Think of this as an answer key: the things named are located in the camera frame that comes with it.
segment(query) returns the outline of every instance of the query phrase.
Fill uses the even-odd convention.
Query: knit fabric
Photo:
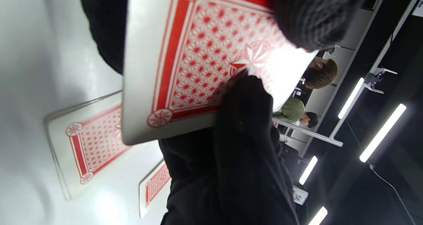
[[[364,0],[272,0],[284,35],[308,51],[328,49],[342,40]]]

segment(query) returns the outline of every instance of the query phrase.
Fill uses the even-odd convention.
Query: metal rail
[[[316,133],[316,132],[313,132],[313,131],[309,131],[309,130],[307,130],[307,129],[304,129],[304,128],[302,128],[302,127],[296,126],[296,125],[294,125],[294,124],[290,124],[290,123],[284,122],[284,121],[279,120],[279,119],[277,119],[277,118],[273,118],[272,120],[273,120],[275,123],[278,123],[278,124],[284,125],[284,126],[286,126],[286,127],[292,128],[292,129],[294,129],[294,130],[298,130],[298,131],[299,131],[299,132],[301,132],[301,133],[304,133],[304,134],[306,134],[306,135],[312,136],[312,137],[317,138],[317,139],[320,139],[320,140],[322,140],[322,141],[329,142],[329,143],[331,143],[331,144],[337,145],[338,147],[342,147],[342,146],[343,146],[343,142],[337,141],[337,140],[335,140],[335,139],[333,139],[333,138],[329,138],[329,137],[327,137],[327,136],[323,136],[323,135],[321,135],[321,134],[319,134],[319,133]]]

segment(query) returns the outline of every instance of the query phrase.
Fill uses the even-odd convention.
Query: cable
[[[408,212],[407,207],[405,206],[404,202],[401,199],[401,196],[399,196],[399,193],[397,192],[397,190],[395,189],[395,187],[390,184],[388,181],[386,181],[384,178],[382,178],[375,170],[374,170],[374,165],[370,164],[370,169],[377,175],[377,177],[379,177],[381,180],[383,180],[385,183],[387,183],[389,186],[391,186],[391,188],[395,191],[399,201],[401,202],[402,206],[404,207],[404,210],[407,212],[408,217],[410,218],[411,222],[413,223],[413,225],[416,225],[416,223],[413,220],[413,217],[411,216],[410,212]]]
[[[358,142],[358,139],[357,139],[357,137],[355,136],[355,133],[354,133],[354,131],[352,130],[352,127],[351,127],[351,125],[348,123],[348,121],[346,122],[346,124],[348,124],[348,127],[349,127],[349,130],[351,130],[351,132],[352,132],[352,135],[354,136],[354,138],[355,138],[355,141],[357,142],[357,144],[358,144],[358,146],[361,148],[361,150],[363,150],[363,148],[361,147],[361,145],[360,145],[360,143]]]
[[[361,147],[360,143],[358,142],[357,137],[355,136],[354,131],[352,130],[351,125],[348,123],[348,121],[347,121],[346,123],[348,124],[348,127],[349,127],[349,129],[351,130],[352,135],[354,136],[355,141],[357,142],[358,146],[361,148],[361,150],[363,150],[363,148]],[[401,199],[401,196],[399,195],[399,193],[398,193],[398,191],[395,189],[395,187],[394,187],[392,184],[390,184],[388,181],[386,181],[384,178],[382,178],[382,177],[381,177],[381,176],[380,176],[380,175],[379,175],[379,174],[378,174],[378,173],[374,170],[375,166],[374,166],[372,163],[370,163],[370,160],[367,160],[367,163],[369,163],[369,167],[370,167],[370,169],[371,169],[371,170],[375,173],[375,175],[377,175],[377,177],[379,177],[382,181],[384,181],[384,182],[385,182],[385,183],[387,183],[389,186],[391,186],[391,188],[392,188],[392,189],[394,190],[394,192],[396,193],[396,196],[398,197],[399,201],[401,202],[401,205],[404,207],[404,210],[407,212],[408,218],[411,220],[411,222],[413,223],[413,225],[416,225],[416,223],[414,222],[413,217],[411,216],[410,212],[408,212],[407,207],[405,206],[404,202],[403,202],[403,201],[402,201],[402,199]]]

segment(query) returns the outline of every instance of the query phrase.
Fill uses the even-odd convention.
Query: giant playing card
[[[67,199],[80,195],[130,149],[122,142],[120,102],[121,93],[114,94],[77,106],[48,122],[50,144]]]
[[[139,215],[145,216],[152,204],[160,203],[157,196],[169,195],[171,176],[165,162],[160,162],[154,170],[139,183]]]
[[[216,110],[227,82],[243,70],[262,78],[275,104],[282,104],[315,55],[287,41],[272,17],[269,0],[162,1],[168,3],[166,19],[152,21],[157,22],[156,30],[164,27],[160,47],[157,39],[144,46],[137,41],[147,40],[145,31],[151,29],[136,23],[142,17],[137,1],[130,0],[125,62],[124,140],[129,144],[210,126],[211,117],[205,115]],[[163,7],[152,1],[145,9],[156,11],[156,18],[163,16]],[[142,62],[136,48],[149,52],[150,60]],[[137,83],[137,77],[150,80]],[[127,92],[145,100],[128,98]],[[131,116],[126,117],[126,110]],[[134,114],[140,121],[126,119]]]

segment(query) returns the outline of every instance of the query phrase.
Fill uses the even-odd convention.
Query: fluorescent light
[[[388,118],[386,123],[383,125],[383,127],[379,130],[379,132],[374,136],[373,140],[369,143],[367,148],[363,151],[363,153],[360,156],[360,160],[362,162],[366,162],[367,159],[369,159],[370,155],[373,153],[373,151],[377,148],[377,146],[382,142],[383,138],[387,135],[389,130],[394,126],[396,121],[401,117],[402,113],[404,113],[405,109],[407,107],[403,104],[398,105],[396,110],[392,113],[392,115]]]
[[[325,209],[325,207],[322,207],[308,225],[319,225],[323,221],[323,219],[325,219],[326,215],[327,210]]]
[[[313,156],[313,158],[310,160],[310,163],[308,163],[307,168],[305,168],[304,173],[301,175],[301,178],[299,179],[299,183],[301,185],[304,185],[305,181],[307,180],[308,176],[310,175],[316,163],[317,163],[317,157]]]
[[[358,80],[357,85],[355,86],[354,90],[351,92],[350,96],[348,97],[348,100],[345,102],[344,107],[341,109],[341,112],[339,112],[339,114],[338,114],[339,119],[342,119],[345,116],[346,111],[348,110],[348,108],[351,105],[352,101],[354,100],[355,96],[358,94],[358,91],[360,90],[363,83],[364,83],[364,79],[360,78],[360,80]]]

